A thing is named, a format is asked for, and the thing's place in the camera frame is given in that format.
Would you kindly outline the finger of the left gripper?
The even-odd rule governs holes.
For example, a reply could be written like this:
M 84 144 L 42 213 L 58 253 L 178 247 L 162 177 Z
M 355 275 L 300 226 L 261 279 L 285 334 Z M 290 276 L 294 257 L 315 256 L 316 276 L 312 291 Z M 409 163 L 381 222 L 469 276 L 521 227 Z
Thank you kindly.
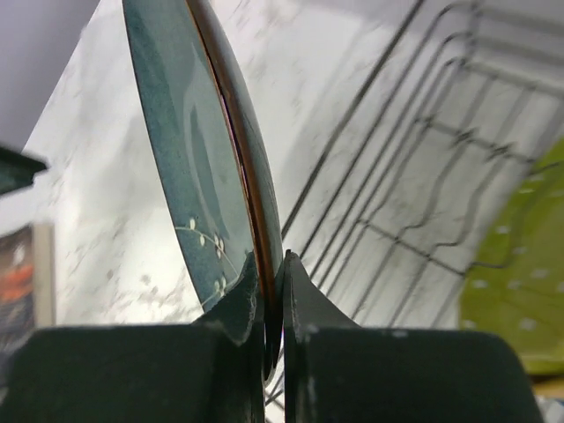
M 32 186 L 35 175 L 48 169 L 45 162 L 3 146 L 0 156 L 0 192 L 2 194 L 9 194 Z

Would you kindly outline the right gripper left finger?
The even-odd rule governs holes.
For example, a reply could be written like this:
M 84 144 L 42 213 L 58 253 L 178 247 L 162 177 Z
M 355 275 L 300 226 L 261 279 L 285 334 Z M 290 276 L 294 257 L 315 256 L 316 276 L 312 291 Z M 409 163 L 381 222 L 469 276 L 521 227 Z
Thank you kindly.
M 263 259 L 192 323 L 56 327 L 16 353 L 4 422 L 262 422 Z

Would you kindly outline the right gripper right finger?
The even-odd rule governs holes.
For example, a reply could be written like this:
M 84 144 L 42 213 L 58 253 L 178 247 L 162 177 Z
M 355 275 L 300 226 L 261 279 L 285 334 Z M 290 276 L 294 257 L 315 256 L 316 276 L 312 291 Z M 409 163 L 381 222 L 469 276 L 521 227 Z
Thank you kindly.
M 370 329 L 341 312 L 287 252 L 283 283 L 289 422 L 539 422 L 531 384 L 501 338 Z

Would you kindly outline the dark grey round plate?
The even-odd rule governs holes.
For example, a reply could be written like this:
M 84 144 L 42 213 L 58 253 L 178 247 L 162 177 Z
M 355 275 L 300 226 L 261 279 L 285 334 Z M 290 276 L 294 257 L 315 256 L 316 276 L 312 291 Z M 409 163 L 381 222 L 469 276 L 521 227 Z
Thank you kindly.
M 283 246 L 249 91 L 207 1 L 122 5 L 152 154 L 204 310 L 252 270 L 265 306 L 264 371 L 278 364 Z

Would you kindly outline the green polka dot plate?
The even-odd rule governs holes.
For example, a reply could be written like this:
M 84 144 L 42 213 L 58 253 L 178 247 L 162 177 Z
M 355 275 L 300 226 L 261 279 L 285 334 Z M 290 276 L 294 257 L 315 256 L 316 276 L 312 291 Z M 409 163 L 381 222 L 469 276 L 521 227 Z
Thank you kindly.
M 466 275 L 457 323 L 503 338 L 531 375 L 562 373 L 562 141 L 537 161 L 490 226 Z

